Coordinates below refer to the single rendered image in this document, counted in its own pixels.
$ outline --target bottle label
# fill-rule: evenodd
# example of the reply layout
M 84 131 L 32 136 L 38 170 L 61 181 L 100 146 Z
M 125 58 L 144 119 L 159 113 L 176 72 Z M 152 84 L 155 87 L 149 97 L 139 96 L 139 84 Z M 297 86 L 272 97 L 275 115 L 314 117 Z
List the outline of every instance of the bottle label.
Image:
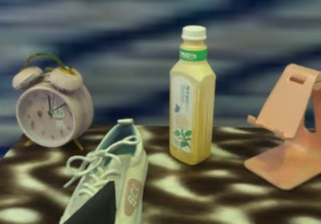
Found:
M 191 152 L 194 86 L 184 77 L 171 81 L 173 145 L 187 153 Z
M 199 62 L 207 59 L 207 49 L 204 50 L 186 50 L 180 49 L 180 59 L 189 62 Z

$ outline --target brown and white patterned surface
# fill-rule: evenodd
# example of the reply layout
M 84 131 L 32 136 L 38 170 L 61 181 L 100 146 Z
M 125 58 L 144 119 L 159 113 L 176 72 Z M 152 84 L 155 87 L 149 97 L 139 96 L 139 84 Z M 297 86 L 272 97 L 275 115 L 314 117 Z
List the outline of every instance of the brown and white patterned surface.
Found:
M 0 223 L 57 224 L 75 185 L 65 163 L 93 150 L 110 127 L 92 127 L 58 149 L 24 147 L 24 137 L 0 161 Z M 216 128 L 212 157 L 197 166 L 174 160 L 167 127 L 140 127 L 149 157 L 143 224 L 321 223 L 321 176 L 282 191 L 243 167 L 243 161 L 279 144 L 261 129 Z

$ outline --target black triangle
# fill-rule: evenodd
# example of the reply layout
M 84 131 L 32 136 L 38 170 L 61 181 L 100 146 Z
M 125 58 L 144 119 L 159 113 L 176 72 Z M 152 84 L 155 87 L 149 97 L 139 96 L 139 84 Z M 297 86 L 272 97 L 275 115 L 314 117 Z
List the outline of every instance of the black triangle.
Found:
M 64 224 L 114 224 L 115 198 L 115 183 L 109 181 Z

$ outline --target pink alarm clock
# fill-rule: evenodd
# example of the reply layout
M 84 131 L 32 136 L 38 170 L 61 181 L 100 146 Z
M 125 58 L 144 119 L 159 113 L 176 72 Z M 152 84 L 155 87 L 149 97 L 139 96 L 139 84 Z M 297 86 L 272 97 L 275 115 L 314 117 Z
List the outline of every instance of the pink alarm clock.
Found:
M 29 61 L 36 56 L 50 57 L 59 67 L 49 73 L 37 66 L 29 67 Z M 41 146 L 59 147 L 75 140 L 93 121 L 93 102 L 80 73 L 55 56 L 31 55 L 13 78 L 13 87 L 23 91 L 16 107 L 19 127 Z

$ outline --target shoelace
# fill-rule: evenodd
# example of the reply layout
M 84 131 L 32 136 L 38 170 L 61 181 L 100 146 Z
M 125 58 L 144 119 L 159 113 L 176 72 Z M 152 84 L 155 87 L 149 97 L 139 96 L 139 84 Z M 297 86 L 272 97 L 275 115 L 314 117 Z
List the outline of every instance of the shoelace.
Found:
M 114 159 L 119 165 L 122 164 L 120 158 L 117 155 L 111 153 L 111 151 L 117 149 L 120 145 L 137 145 L 140 142 L 140 139 L 137 136 L 128 136 L 121 141 L 118 141 L 110 145 L 105 150 L 92 151 L 89 152 L 86 156 L 72 156 L 68 159 L 66 164 L 66 169 L 69 174 L 73 175 L 70 181 L 68 181 L 64 188 L 70 186 L 77 179 L 88 175 L 89 178 L 92 178 L 93 183 L 83 183 L 81 188 L 77 192 L 77 196 L 81 194 L 88 194 L 92 197 L 100 188 L 102 188 L 109 180 L 106 180 L 107 176 L 110 175 L 119 175 L 119 171 L 111 169 L 104 171 L 100 167 L 101 163 L 105 160 L 106 157 Z M 75 160 L 83 161 L 78 169 L 71 167 L 71 163 Z

